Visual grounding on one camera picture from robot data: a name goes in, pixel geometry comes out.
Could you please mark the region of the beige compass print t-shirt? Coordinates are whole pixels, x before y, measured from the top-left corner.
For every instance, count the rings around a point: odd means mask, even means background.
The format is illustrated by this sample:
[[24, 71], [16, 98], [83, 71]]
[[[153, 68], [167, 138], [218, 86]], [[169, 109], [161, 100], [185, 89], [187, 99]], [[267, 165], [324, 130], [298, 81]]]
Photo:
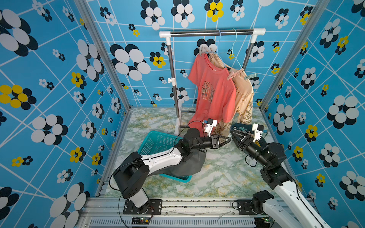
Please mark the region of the beige compass print t-shirt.
[[253, 112], [253, 86], [250, 80], [236, 76], [232, 79], [236, 88], [234, 113], [238, 113], [238, 123], [251, 124]]

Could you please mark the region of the dark grey garment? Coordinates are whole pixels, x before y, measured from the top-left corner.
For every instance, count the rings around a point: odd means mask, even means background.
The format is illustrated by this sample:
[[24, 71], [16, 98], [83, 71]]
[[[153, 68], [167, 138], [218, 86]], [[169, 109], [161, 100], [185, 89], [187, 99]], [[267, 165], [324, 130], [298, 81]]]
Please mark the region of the dark grey garment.
[[162, 170], [162, 174], [174, 177], [185, 177], [199, 173], [204, 165], [206, 152], [194, 150], [187, 161], [181, 161], [178, 165], [170, 166]]

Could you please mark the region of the mint green clothespin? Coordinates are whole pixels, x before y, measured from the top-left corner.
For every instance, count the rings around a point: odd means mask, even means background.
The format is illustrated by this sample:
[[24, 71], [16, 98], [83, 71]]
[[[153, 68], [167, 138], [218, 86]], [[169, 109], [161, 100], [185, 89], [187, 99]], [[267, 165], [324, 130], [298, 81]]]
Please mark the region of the mint green clothespin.
[[257, 75], [258, 75], [257, 73], [253, 73], [253, 74], [247, 75], [244, 79], [245, 80], [250, 80], [252, 78], [255, 78]]

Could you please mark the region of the blue wire hanger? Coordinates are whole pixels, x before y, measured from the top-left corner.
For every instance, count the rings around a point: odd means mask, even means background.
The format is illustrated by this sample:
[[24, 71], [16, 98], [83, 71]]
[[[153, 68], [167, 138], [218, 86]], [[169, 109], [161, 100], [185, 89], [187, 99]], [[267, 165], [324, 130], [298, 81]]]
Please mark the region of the blue wire hanger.
[[227, 68], [227, 65], [224, 63], [224, 61], [222, 60], [222, 58], [219, 56], [218, 51], [219, 51], [219, 42], [216, 44], [217, 46], [217, 53], [216, 54], [212, 54], [209, 56], [209, 61], [216, 67], [224, 69]]

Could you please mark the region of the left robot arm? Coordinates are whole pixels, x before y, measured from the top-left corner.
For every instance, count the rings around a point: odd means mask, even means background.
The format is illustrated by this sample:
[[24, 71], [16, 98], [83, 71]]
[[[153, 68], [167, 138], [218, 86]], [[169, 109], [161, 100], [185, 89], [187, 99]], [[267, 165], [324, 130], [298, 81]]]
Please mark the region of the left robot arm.
[[122, 197], [132, 202], [136, 212], [141, 214], [150, 207], [150, 199], [143, 190], [147, 177], [166, 174], [190, 176], [201, 171], [206, 149], [219, 149], [231, 142], [231, 138], [219, 135], [201, 137], [200, 131], [190, 128], [177, 144], [153, 155], [133, 152], [119, 165], [112, 176]]

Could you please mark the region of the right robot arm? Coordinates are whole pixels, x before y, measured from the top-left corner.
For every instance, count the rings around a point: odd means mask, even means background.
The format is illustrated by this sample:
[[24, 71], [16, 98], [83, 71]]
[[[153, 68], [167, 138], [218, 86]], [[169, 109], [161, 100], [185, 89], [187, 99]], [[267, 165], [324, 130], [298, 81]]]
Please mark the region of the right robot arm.
[[250, 133], [231, 130], [231, 135], [238, 149], [262, 165], [260, 173], [263, 180], [291, 210], [291, 213], [288, 213], [271, 193], [261, 191], [252, 196], [252, 210], [256, 214], [267, 214], [282, 228], [329, 227], [329, 224], [299, 191], [295, 180], [281, 165], [286, 155], [280, 143], [271, 142], [264, 147], [259, 147]]

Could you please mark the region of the dark grey clothespin tray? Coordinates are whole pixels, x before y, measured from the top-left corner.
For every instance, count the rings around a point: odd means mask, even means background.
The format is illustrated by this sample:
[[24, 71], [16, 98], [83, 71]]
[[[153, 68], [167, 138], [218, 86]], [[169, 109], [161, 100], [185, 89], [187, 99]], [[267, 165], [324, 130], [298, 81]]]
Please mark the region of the dark grey clothespin tray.
[[[241, 130], [247, 133], [251, 134], [251, 137], [254, 139], [253, 137], [253, 131], [252, 131], [252, 125], [253, 124], [243, 124], [243, 123], [234, 123], [231, 128], [231, 130]], [[267, 130], [264, 129], [264, 132], [262, 133], [262, 138], [259, 141], [255, 141], [254, 143], [259, 146], [259, 147], [265, 147], [267, 145], [266, 140], [264, 139], [267, 135]]]

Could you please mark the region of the teal laundry basket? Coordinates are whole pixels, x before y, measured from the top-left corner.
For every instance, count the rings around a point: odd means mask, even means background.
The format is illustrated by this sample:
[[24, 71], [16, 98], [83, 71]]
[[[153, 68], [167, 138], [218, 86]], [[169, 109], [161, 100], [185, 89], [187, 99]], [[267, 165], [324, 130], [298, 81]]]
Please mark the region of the teal laundry basket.
[[181, 137], [161, 133], [157, 131], [151, 131], [142, 142], [138, 153], [140, 155], [152, 155], [160, 152], [164, 152], [171, 149]]

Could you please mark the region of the metal clothes rack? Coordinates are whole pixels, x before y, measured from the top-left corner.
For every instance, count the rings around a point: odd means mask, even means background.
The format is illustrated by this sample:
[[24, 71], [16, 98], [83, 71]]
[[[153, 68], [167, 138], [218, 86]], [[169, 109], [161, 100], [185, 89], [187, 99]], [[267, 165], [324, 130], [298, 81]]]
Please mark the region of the metal clothes rack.
[[265, 28], [253, 28], [248, 30], [191, 30], [191, 31], [160, 31], [160, 38], [165, 38], [167, 41], [168, 57], [170, 61], [170, 68], [172, 73], [172, 84], [173, 84], [173, 98], [175, 101], [176, 109], [181, 107], [181, 102], [179, 101], [179, 96], [177, 95], [177, 82], [175, 77], [174, 65], [172, 63], [172, 48], [171, 48], [171, 38], [174, 37], [194, 37], [194, 36], [233, 36], [233, 35], [251, 35], [249, 52], [246, 54], [247, 61], [244, 61], [243, 67], [239, 69], [226, 67], [220, 68], [216, 66], [216, 63], [212, 63], [211, 60], [216, 54], [210, 53], [208, 57], [207, 53], [200, 53], [200, 51], [205, 51], [206, 49], [198, 48], [199, 55], [196, 56], [194, 64], [191, 68], [188, 79], [197, 86], [198, 95], [196, 103], [196, 111], [194, 116], [189, 121], [190, 128], [197, 128], [198, 136], [210, 136], [205, 132], [205, 129], [209, 124], [205, 124], [203, 128], [202, 123], [209, 118], [216, 121], [216, 125], [208, 127], [208, 129], [213, 131], [213, 135], [223, 135], [228, 136], [230, 133], [226, 133], [232, 123], [232, 119], [238, 111], [239, 101], [236, 100], [237, 89], [234, 84], [233, 78], [246, 76], [244, 71], [245, 66], [249, 60], [251, 51], [256, 43], [256, 39], [259, 35], [264, 35], [266, 32]]

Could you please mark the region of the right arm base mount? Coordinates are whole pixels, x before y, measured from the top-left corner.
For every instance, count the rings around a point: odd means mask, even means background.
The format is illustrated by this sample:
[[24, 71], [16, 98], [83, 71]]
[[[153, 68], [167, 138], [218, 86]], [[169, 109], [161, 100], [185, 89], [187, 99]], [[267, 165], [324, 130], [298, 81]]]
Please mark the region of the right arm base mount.
[[232, 203], [240, 215], [278, 215], [281, 209], [278, 208], [276, 200], [269, 199], [239, 199]]

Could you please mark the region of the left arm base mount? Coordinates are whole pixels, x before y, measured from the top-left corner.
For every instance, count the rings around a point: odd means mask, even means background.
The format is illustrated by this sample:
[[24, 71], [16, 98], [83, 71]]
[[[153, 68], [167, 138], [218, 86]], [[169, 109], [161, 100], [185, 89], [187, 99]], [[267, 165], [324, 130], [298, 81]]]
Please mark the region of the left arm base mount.
[[124, 215], [160, 215], [162, 211], [162, 199], [149, 199], [141, 207], [137, 207], [130, 199], [125, 201]]

